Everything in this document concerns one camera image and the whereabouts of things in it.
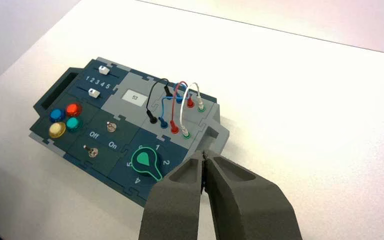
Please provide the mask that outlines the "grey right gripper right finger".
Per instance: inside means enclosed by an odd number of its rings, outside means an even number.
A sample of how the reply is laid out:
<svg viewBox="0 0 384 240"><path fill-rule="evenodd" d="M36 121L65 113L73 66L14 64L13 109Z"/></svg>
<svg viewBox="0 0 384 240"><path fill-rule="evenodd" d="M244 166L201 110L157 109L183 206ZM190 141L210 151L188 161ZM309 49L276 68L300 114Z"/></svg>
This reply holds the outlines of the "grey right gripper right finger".
<svg viewBox="0 0 384 240"><path fill-rule="evenodd" d="M216 239L302 239L294 208L275 183L213 151L204 158Z"/></svg>

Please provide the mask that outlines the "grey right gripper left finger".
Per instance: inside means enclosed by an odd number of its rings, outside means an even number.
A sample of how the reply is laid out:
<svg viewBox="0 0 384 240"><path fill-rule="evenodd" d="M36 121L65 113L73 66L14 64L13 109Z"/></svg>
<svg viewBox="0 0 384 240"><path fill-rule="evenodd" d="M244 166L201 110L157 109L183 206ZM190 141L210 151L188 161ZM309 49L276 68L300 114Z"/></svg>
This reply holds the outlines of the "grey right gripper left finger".
<svg viewBox="0 0 384 240"><path fill-rule="evenodd" d="M198 238L204 152L196 151L151 189L144 206L140 240Z"/></svg>

